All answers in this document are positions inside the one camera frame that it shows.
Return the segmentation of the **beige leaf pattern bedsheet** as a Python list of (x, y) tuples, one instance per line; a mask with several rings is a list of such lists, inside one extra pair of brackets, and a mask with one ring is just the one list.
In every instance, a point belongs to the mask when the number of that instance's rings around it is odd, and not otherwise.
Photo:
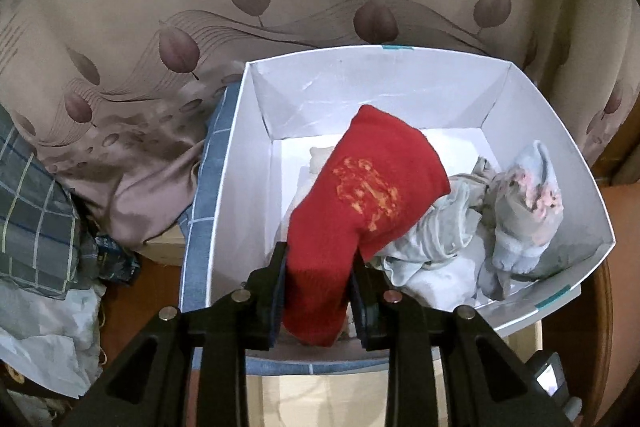
[(589, 161), (639, 96), (637, 0), (1, 0), (1, 103), (136, 247), (189, 206), (205, 121), (246, 62), (361, 43), (520, 66)]

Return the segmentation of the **white plastic bag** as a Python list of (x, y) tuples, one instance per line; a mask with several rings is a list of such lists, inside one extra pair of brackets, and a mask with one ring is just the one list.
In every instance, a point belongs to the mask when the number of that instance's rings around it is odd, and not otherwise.
[(101, 374), (98, 314), (104, 291), (96, 284), (53, 299), (3, 281), (1, 360), (59, 395), (84, 395)]

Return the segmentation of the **floral light blue underwear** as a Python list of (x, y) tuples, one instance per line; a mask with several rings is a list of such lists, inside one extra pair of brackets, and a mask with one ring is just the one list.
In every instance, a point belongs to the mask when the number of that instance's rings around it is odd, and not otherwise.
[(534, 271), (563, 220), (562, 194), (544, 143), (530, 143), (496, 174), (485, 209), (494, 248), (480, 268), (478, 286), (486, 297), (502, 301), (513, 277)]

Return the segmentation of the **dark plaid fabric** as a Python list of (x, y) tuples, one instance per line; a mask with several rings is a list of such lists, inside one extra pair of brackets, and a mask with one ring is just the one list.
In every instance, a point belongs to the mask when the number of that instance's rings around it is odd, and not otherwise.
[(80, 221), (70, 194), (1, 113), (1, 276), (62, 298), (77, 284)]

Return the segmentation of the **white XINCCI shoe box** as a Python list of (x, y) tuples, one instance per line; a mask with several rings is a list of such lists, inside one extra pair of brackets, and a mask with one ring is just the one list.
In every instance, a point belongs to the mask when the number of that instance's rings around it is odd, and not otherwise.
[[(373, 258), (385, 280), (420, 303), (476, 308), (500, 334), (562, 306), (614, 246), (602, 196), (550, 105), (513, 64), (462, 52), (346, 46), (251, 62), (240, 92), (210, 241), (206, 306), (239, 288), (285, 239), (292, 211), (363, 105), (418, 129), (451, 191)], [(502, 301), (478, 274), (492, 253), (485, 218), (491, 180), (534, 141), (548, 148), (563, 220), (534, 271)]]

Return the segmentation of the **red underwear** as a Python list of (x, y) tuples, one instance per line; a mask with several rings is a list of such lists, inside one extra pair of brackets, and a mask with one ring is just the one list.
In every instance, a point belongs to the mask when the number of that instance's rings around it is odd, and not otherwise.
[(355, 257), (370, 260), (449, 191), (422, 132), (361, 106), (288, 222), (284, 327), (306, 345), (332, 346)]

